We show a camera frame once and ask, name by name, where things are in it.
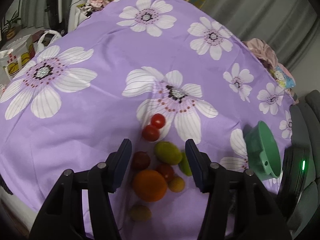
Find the flower center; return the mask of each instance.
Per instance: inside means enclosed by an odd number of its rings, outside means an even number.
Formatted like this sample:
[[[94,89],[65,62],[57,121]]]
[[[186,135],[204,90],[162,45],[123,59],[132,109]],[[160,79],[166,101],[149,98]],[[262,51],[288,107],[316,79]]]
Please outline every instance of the flower center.
[[[242,86],[242,81],[239,77],[234,77],[231,82],[237,87],[240,88]]]
[[[36,69],[33,78],[41,80],[49,75],[52,75],[52,70],[53,67],[51,67],[50,65],[46,65],[45,63],[41,68]]]
[[[204,38],[208,44],[211,46],[217,46],[221,42],[223,42],[223,39],[221,38],[221,35],[216,32],[215,30],[208,30],[204,33]]]
[[[141,16],[141,20],[145,22],[152,20],[152,14],[145,13],[144,15]]]
[[[210,33],[209,39],[211,39],[212,41],[215,41],[218,39],[218,35],[216,33]]]
[[[278,95],[270,95],[267,99],[269,105],[273,105],[278,100]]]
[[[292,128],[292,121],[291,121],[291,119],[289,119],[287,123],[288,123],[288,128],[291,129],[291,128]]]
[[[169,86],[167,85],[166,88],[169,90],[169,98],[172,98],[173,100],[177,101],[179,99],[179,103],[182,103],[182,99],[187,97],[187,95],[185,93],[183,93],[181,90],[173,87],[173,86]]]

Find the green plastic bowl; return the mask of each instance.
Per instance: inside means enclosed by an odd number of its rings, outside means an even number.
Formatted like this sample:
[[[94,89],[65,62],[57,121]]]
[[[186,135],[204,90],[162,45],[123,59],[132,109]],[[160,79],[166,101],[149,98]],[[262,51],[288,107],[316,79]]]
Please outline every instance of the green plastic bowl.
[[[271,130],[263,121],[244,137],[247,145],[248,164],[263,181],[277,179],[281,173],[281,160],[277,143]]]

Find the potted plant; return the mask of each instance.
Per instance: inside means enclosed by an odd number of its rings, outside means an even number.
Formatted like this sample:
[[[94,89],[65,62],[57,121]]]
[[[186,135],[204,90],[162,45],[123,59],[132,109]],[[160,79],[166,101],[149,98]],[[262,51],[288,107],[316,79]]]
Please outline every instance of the potted plant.
[[[11,40],[16,35],[16,27],[14,24],[21,20],[17,15],[17,11],[14,12],[10,20],[7,20],[7,23],[4,25],[3,33],[6,34],[7,41]]]

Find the black device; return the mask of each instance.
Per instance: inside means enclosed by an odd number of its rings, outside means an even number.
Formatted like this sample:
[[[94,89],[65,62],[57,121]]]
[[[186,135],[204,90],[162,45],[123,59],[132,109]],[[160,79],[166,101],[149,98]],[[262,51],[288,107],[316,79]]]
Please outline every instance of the black device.
[[[276,203],[286,220],[289,220],[300,200],[307,178],[309,158],[308,148],[293,145],[284,152],[283,176]]]
[[[230,189],[236,191],[231,239],[292,239],[276,202],[252,170],[228,171],[211,163],[191,139],[186,142],[185,151],[196,186],[202,193],[210,193],[198,240],[224,239]],[[82,189],[88,190],[95,240],[121,240],[108,194],[120,187],[131,153],[131,141],[124,139],[117,152],[91,170],[65,170],[41,207],[29,240],[89,240],[84,231]]]
[[[62,17],[62,0],[46,0],[46,3],[47,7],[44,11],[48,13],[50,28],[64,35],[66,30]]]

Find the small round fruit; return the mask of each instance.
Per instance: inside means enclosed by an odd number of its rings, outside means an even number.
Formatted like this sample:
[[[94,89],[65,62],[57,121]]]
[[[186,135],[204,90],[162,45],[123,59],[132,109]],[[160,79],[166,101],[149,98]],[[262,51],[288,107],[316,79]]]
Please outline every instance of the small round fruit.
[[[151,218],[152,213],[144,205],[134,205],[129,211],[129,216],[133,221],[147,221]]]
[[[165,179],[166,182],[170,182],[174,178],[174,170],[167,163],[161,163],[156,167],[156,171],[158,171]]]
[[[151,124],[161,129],[165,125],[165,117],[162,114],[155,114],[151,117]]]
[[[143,170],[133,178],[132,188],[141,200],[154,202],[164,197],[168,186],[159,172]]]
[[[133,155],[131,168],[134,170],[145,170],[149,167],[151,159],[146,152],[136,152]]]
[[[181,177],[175,177],[173,178],[172,181],[170,181],[168,183],[168,188],[172,191],[172,192],[181,192],[185,187],[185,182],[183,180],[183,178]]]
[[[148,124],[142,130],[142,137],[149,142],[155,142],[160,137],[160,131],[157,127],[155,127],[151,124]]]

